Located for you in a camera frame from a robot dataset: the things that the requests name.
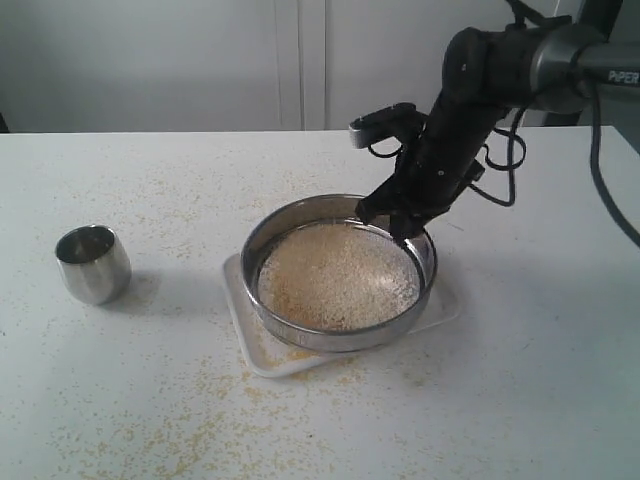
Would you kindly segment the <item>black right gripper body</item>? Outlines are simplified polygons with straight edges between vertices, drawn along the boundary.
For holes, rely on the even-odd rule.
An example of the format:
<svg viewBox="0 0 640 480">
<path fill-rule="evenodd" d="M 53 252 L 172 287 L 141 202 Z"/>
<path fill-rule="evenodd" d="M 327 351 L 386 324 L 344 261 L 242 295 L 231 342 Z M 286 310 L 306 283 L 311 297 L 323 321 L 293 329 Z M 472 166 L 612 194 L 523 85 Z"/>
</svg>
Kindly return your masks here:
<svg viewBox="0 0 640 480">
<path fill-rule="evenodd" d="M 433 218 L 451 207 L 466 188 L 468 170 L 499 119 L 496 104 L 457 101 L 447 94 L 437 97 L 417 150 L 399 172 L 398 193 L 408 216 Z"/>
</svg>

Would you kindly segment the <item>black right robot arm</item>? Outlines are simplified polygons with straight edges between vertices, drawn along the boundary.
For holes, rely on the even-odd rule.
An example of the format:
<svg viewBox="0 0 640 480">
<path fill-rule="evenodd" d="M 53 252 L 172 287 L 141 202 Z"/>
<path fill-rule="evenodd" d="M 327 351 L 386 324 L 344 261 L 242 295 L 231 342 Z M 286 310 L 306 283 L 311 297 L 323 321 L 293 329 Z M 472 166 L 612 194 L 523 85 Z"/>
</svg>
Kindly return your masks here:
<svg viewBox="0 0 640 480">
<path fill-rule="evenodd" d="M 387 215 L 394 239 L 418 235 L 446 213 L 466 188 L 475 188 L 486 168 L 506 173 L 505 200 L 477 189 L 503 207 L 515 202 L 514 146 L 529 109 L 592 111 L 589 166 L 596 191 L 614 223 L 633 242 L 639 233 L 615 204 L 601 173 L 599 86 L 636 88 L 639 49 L 613 45 L 595 29 L 569 18 L 543 20 L 528 28 L 521 20 L 501 32 L 466 28 L 447 47 L 442 88 L 430 113 L 398 103 L 361 116 L 350 126 L 358 149 L 395 138 L 394 171 L 356 206 L 365 224 Z"/>
</svg>

